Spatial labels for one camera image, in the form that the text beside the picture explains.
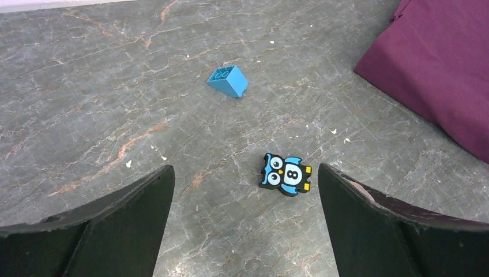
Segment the gray marble tabletop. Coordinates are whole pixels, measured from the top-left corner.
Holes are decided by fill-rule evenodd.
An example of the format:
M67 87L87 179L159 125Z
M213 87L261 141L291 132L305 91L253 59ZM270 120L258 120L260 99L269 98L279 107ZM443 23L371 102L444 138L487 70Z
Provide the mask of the gray marble tabletop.
M391 0L139 0L0 14L0 224L176 171L155 276L337 276L316 178L259 189L266 152L489 222L489 167L352 73ZM241 99L206 84L238 65Z

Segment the purple cloth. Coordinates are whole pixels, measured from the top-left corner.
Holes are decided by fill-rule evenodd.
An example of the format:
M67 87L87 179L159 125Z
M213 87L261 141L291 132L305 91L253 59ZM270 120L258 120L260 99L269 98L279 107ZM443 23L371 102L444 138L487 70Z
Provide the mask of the purple cloth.
M402 0L355 72L489 163L489 1Z

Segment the blue building block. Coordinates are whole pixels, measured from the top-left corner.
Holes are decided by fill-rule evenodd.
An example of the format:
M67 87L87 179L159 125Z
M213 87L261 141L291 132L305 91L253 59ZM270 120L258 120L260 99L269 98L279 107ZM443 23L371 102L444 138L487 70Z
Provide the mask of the blue building block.
M207 84L235 98L243 96L243 91L248 87L248 81L235 65L216 69Z

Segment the black owl figure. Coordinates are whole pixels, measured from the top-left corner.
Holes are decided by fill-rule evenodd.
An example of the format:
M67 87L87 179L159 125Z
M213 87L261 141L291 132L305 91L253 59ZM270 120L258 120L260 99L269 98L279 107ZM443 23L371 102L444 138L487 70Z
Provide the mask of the black owl figure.
M286 196L296 196L306 193L311 189L311 183L307 180L311 177L310 166L300 164L301 158L281 156L267 153L263 157L265 167L261 170L263 180L259 184L264 189L279 189Z

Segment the owl eye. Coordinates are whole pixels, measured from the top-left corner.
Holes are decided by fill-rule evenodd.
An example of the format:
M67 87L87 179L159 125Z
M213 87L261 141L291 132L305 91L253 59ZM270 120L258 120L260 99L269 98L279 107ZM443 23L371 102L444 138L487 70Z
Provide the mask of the owl eye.
M280 176L278 173L272 172L268 175L268 182L271 185L278 185L280 183Z
M273 169L279 169L282 168L282 165L284 163L282 162L282 159L275 157L270 160L270 165L272 166Z

